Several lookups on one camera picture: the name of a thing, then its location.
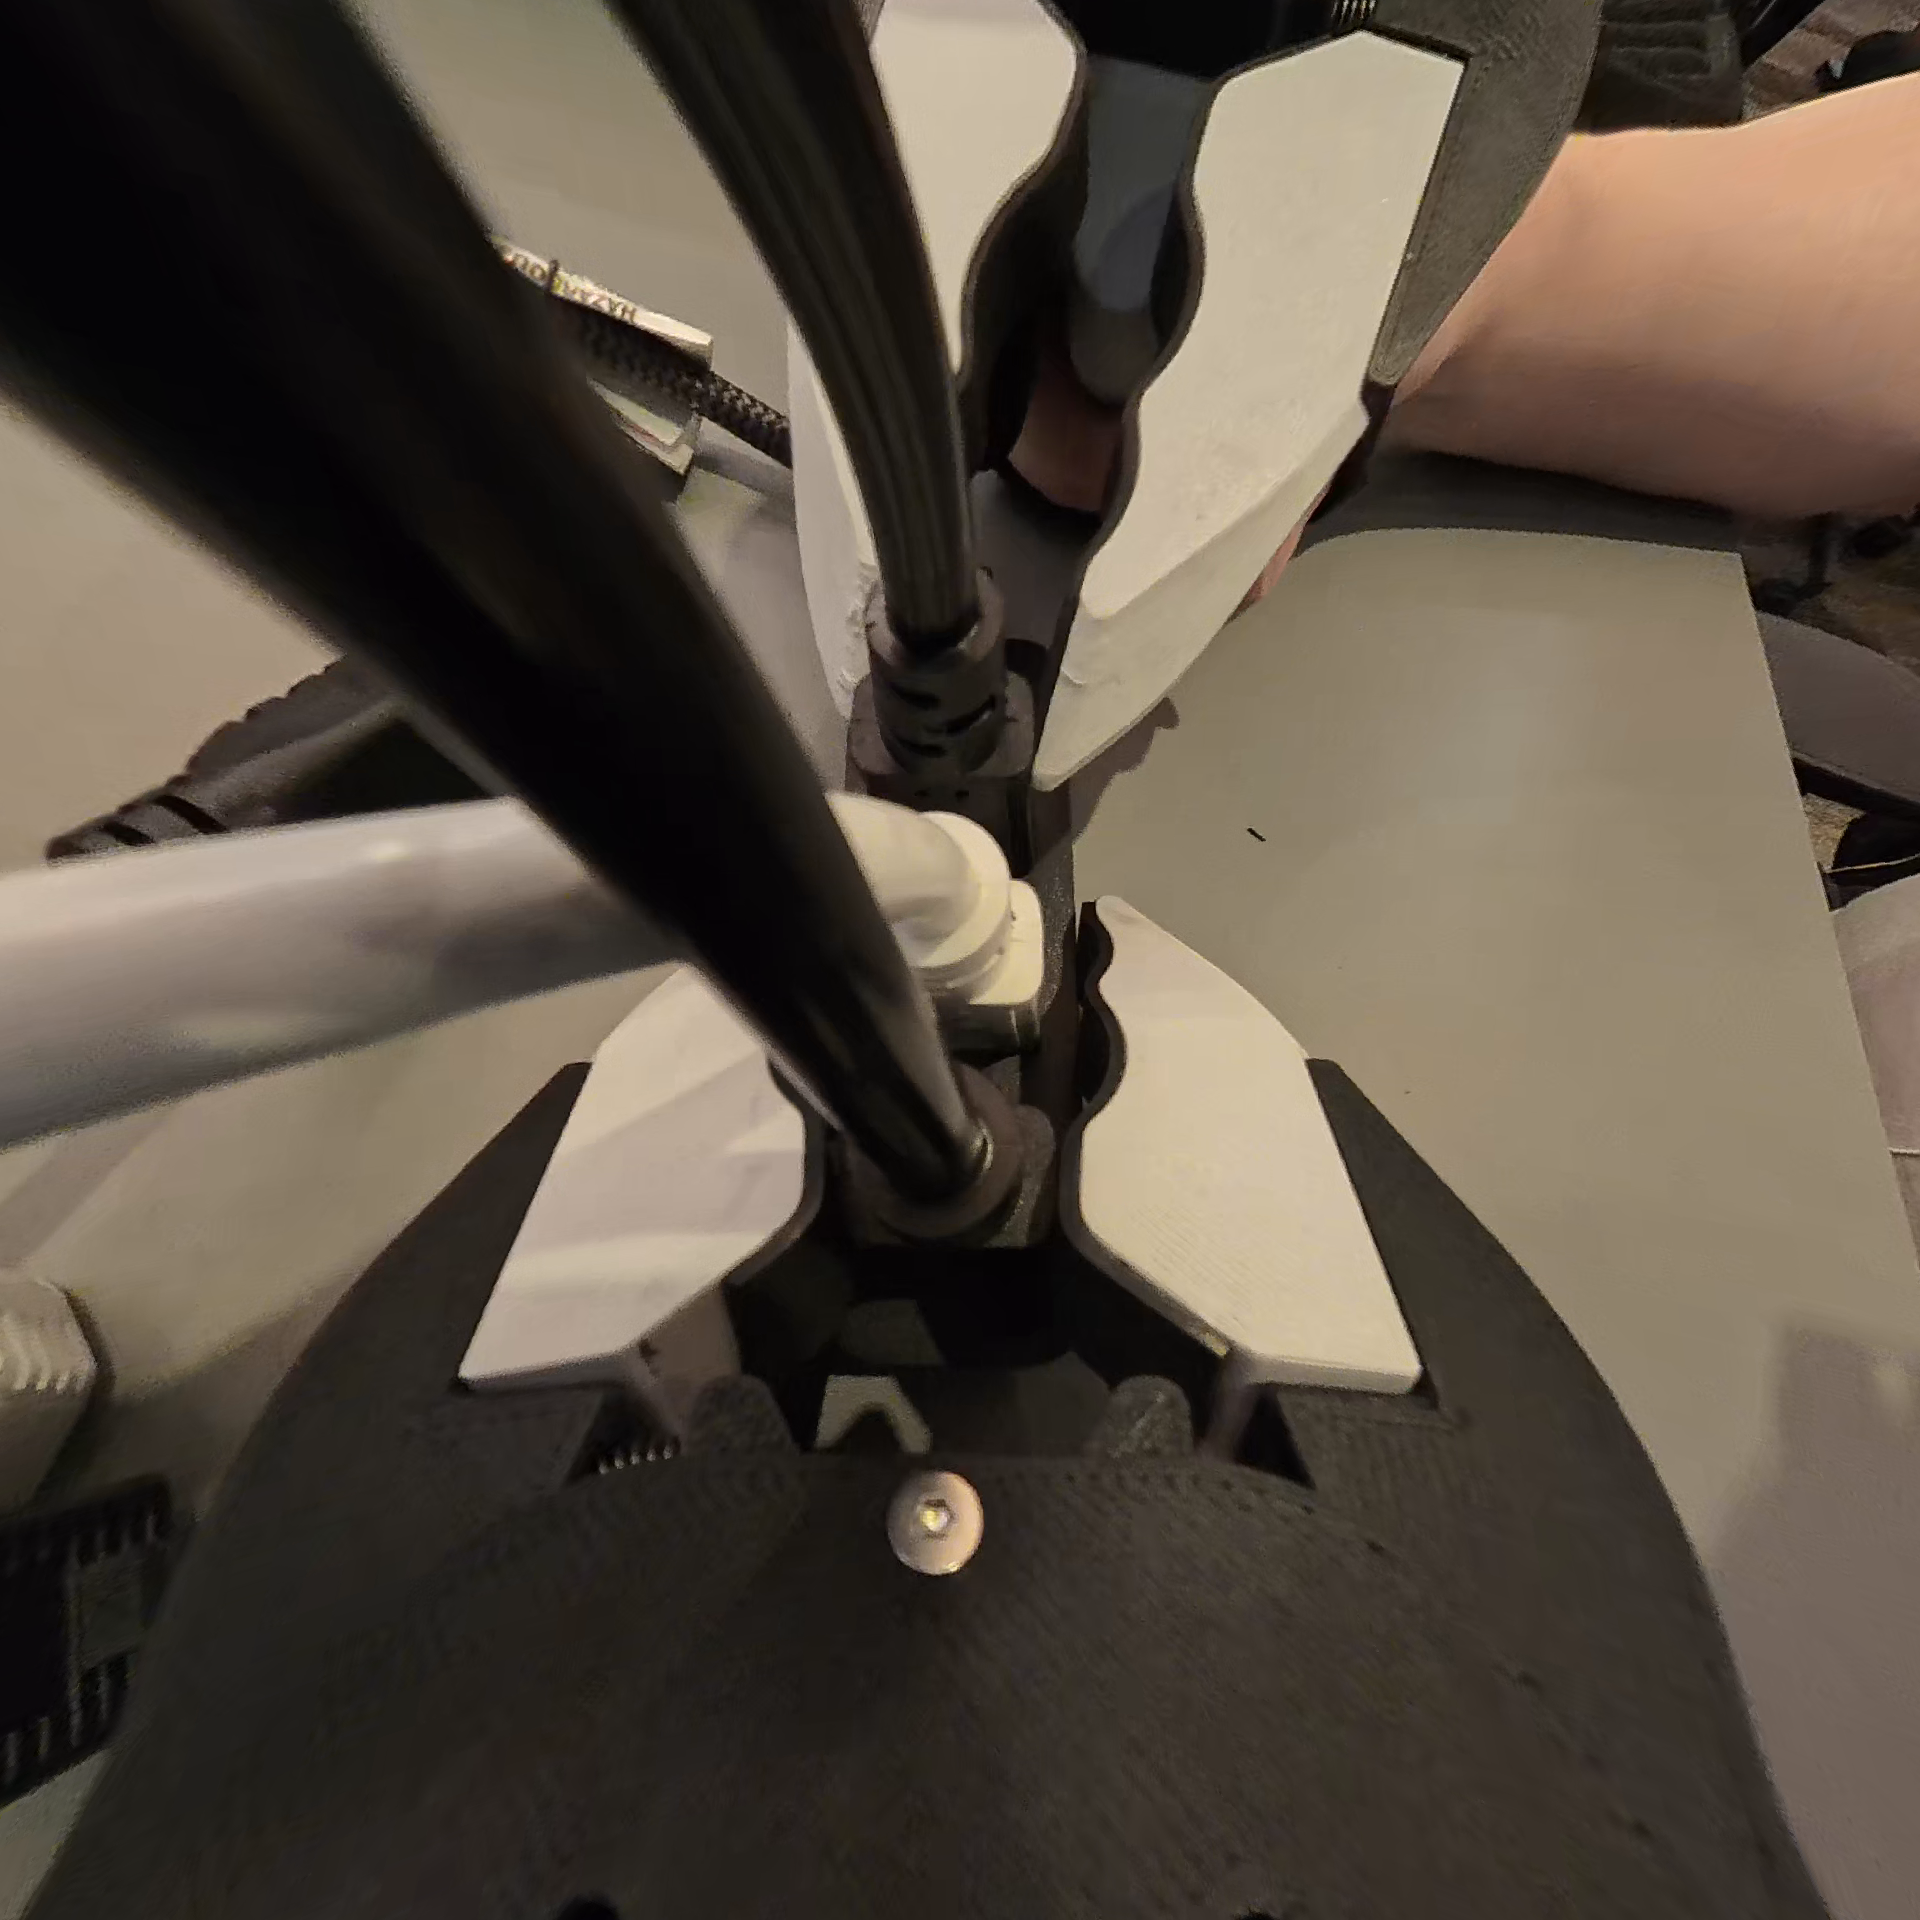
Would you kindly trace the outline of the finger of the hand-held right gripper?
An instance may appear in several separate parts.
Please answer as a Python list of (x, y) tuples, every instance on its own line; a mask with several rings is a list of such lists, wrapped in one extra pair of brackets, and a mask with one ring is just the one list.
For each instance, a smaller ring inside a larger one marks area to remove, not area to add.
[(1034, 753), (1040, 791), (1177, 685), (1359, 443), (1462, 69), (1351, 34), (1214, 93), (1191, 169), (1195, 306), (1132, 417), (1132, 478), (1087, 564)]
[[(880, 5), (868, 34), (903, 183), (919, 216), (974, 470), (1013, 431), (1017, 347), (1064, 278), (1083, 204), (1079, 36), (1040, 3)], [(804, 597), (843, 720), (866, 679), (878, 562), (821, 382), (788, 331), (792, 476)]]

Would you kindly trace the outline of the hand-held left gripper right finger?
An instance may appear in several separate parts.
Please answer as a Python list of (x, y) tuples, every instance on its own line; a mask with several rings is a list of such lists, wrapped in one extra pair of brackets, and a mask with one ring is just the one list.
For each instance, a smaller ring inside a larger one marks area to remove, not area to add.
[(1412, 1395), (1421, 1360), (1306, 1049), (1128, 902), (1091, 900), (1083, 933), (1109, 1066), (1066, 1156), (1069, 1236), (1197, 1344), (1206, 1405)]

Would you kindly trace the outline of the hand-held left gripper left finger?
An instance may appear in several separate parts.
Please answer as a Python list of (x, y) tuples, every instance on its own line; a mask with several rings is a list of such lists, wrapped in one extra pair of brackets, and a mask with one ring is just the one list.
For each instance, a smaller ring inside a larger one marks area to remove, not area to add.
[(731, 1293), (811, 1223), (823, 1125), (692, 969), (588, 1062), (459, 1367), (475, 1395), (692, 1405), (741, 1369)]

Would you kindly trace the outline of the black power strip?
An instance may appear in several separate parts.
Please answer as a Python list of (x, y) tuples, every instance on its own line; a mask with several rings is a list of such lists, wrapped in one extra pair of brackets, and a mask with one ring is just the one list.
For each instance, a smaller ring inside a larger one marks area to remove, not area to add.
[(1036, 990), (1005, 1010), (987, 1004), (985, 988), (929, 990), (964, 1088), (991, 1084), (995, 1109), (1021, 1125), (1021, 1187), (1009, 1207), (960, 1240), (903, 1244), (854, 1187), (856, 1174), (845, 1176), (849, 1236), (874, 1246), (862, 1256), (874, 1272), (866, 1289), (876, 1299), (911, 1289), (954, 1363), (1042, 1350), (1052, 1336), (1058, 1274), (1073, 1264), (1062, 1227), (1066, 1146), (1087, 1074), (1105, 1058), (1101, 1041), (1083, 1039), (1069, 791), (1034, 785), (1058, 667), (1050, 646), (1021, 638), (1001, 644), (1001, 665), (995, 708), (985, 708), (980, 671), (935, 687), (936, 662), (890, 642), (854, 693), (847, 746), (850, 793), (972, 822), (1036, 902), (1036, 931), (1011, 935), (1011, 949), (1038, 957)]

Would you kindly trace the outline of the person's right forearm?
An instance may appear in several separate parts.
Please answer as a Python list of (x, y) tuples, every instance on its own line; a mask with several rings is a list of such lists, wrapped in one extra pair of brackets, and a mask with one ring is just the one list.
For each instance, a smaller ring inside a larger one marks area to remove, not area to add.
[(1382, 446), (1797, 521), (1918, 501), (1918, 79), (1570, 140)]

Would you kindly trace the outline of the person's right hand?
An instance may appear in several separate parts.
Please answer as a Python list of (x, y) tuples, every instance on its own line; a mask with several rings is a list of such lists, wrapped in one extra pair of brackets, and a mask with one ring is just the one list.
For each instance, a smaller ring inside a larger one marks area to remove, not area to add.
[(1089, 396), (1067, 353), (1048, 343), (1036, 357), (1009, 466), (1048, 507), (1099, 519), (1111, 503), (1122, 427), (1122, 411)]

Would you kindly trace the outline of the white warning tag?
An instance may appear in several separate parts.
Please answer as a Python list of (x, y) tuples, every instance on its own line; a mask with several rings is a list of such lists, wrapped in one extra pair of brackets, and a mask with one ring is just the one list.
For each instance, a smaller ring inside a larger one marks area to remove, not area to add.
[(712, 372), (712, 335), (706, 331), (643, 308), (512, 241), (493, 237), (493, 253), (536, 290), (563, 339), (588, 366), (633, 378), (706, 378)]

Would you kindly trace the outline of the black chair base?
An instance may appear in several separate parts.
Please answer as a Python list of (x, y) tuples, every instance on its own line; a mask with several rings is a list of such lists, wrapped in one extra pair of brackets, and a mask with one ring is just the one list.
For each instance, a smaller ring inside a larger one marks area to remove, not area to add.
[(1797, 570), (1750, 593), (1801, 800), (1846, 816), (1816, 855), (1844, 908), (1918, 869), (1916, 513), (1793, 538)]

